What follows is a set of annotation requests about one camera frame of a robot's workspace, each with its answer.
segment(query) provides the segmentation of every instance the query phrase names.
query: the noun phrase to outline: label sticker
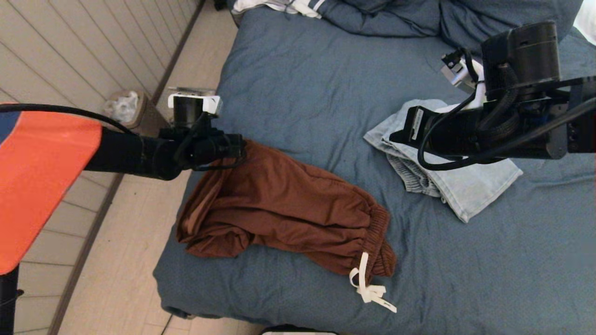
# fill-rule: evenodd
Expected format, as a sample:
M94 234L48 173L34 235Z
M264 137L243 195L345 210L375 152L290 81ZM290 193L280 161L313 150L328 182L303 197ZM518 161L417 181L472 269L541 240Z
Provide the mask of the label sticker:
M412 135L413 140L416 140L416 137L418 137L418 130L420 129L420 123L422 123L423 116L424 116L424 110L421 108L418 108L418 110L416 111L416 116L414 117L414 125L412 126L412 128L414 130L414 134Z

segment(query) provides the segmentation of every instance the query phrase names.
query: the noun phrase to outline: white paneled wall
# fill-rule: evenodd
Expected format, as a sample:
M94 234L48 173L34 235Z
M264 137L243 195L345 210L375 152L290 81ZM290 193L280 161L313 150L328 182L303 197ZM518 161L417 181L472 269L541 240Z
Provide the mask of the white paneled wall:
M153 95L200 0L0 0L0 102L100 111L114 92ZM114 179L84 172L20 268L15 331L45 335Z

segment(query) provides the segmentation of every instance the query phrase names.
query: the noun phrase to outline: orange panel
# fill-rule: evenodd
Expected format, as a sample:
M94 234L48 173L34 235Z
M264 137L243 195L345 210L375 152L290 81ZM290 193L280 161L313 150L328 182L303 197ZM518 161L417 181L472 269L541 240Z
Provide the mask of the orange panel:
M0 274L18 265L100 141L95 120L21 113L0 144Z

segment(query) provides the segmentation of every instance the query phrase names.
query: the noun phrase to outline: bed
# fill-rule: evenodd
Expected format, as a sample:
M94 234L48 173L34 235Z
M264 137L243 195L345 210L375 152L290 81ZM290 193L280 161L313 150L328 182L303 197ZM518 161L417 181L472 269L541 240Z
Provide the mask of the bed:
M594 75L596 48L566 29L563 77ZM473 48L475 33L460 42ZM384 299L398 312L363 304L347 277L303 255L250 246L236 258L202 259L185 253L174 230L154 271L162 307L182 317L355 334L593 334L594 155L515 159L524 175L462 223L440 200L406 193L385 155L362 138L406 101L465 98L439 71L440 56L458 41L365 35L328 20L249 10L223 68L215 123L329 170L389 210L398 265L373 283L386 286ZM185 198L200 178L192 173Z

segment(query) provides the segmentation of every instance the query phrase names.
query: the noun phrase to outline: brown sweatpants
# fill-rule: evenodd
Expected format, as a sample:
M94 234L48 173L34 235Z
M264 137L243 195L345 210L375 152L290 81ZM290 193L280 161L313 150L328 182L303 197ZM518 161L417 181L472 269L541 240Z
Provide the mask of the brown sweatpants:
M396 257L384 239L389 215L372 196L273 148L248 141L246 151L242 165L208 171L188 199L176 235L187 252L234 257L263 244L303 253L343 275L367 252L367 283L393 274Z

